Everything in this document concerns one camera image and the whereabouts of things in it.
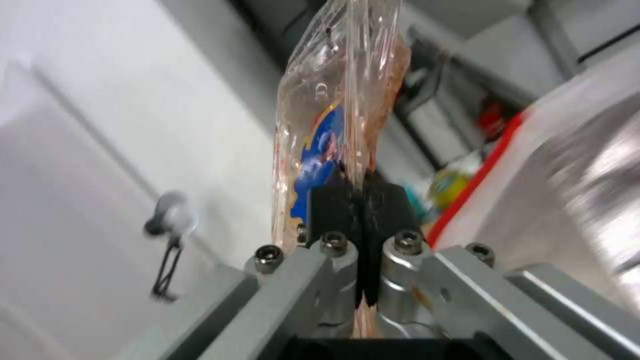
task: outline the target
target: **transparent plastic bag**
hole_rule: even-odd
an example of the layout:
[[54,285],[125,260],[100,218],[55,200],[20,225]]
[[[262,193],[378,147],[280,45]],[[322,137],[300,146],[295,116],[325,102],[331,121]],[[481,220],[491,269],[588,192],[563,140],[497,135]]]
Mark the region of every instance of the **transparent plastic bag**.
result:
[[278,87],[272,238],[286,252],[304,224],[308,191],[340,171],[355,188],[375,168],[376,141],[410,51],[401,0],[331,0],[312,19]]

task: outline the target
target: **reflective metal surface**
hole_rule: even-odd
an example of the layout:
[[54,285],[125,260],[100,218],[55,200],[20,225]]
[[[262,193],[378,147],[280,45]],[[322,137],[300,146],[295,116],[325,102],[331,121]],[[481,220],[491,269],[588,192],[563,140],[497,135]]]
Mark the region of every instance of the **reflective metal surface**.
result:
[[640,95],[528,157],[477,236],[497,266],[552,263],[605,298],[640,309]]
[[514,359],[609,359],[462,247],[424,259],[419,284],[452,338],[483,332]]

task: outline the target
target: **gray metal bar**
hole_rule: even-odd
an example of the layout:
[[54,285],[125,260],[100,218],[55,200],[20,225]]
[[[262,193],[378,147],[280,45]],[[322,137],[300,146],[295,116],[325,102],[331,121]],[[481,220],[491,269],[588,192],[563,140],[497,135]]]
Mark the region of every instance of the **gray metal bar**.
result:
[[332,264],[299,247],[199,359],[274,359],[294,335],[310,336],[331,300]]
[[113,360],[196,359],[257,291],[255,277],[216,265],[167,316]]
[[584,65],[579,63],[580,54],[569,40],[562,25],[558,23],[547,2],[547,0],[535,1],[529,8],[529,18],[547,46],[558,69],[564,78],[569,80],[584,72]]
[[608,359],[461,247],[425,259],[420,290],[449,336],[484,332],[516,359]]
[[640,358],[640,321],[562,271],[542,264],[506,277],[613,358]]

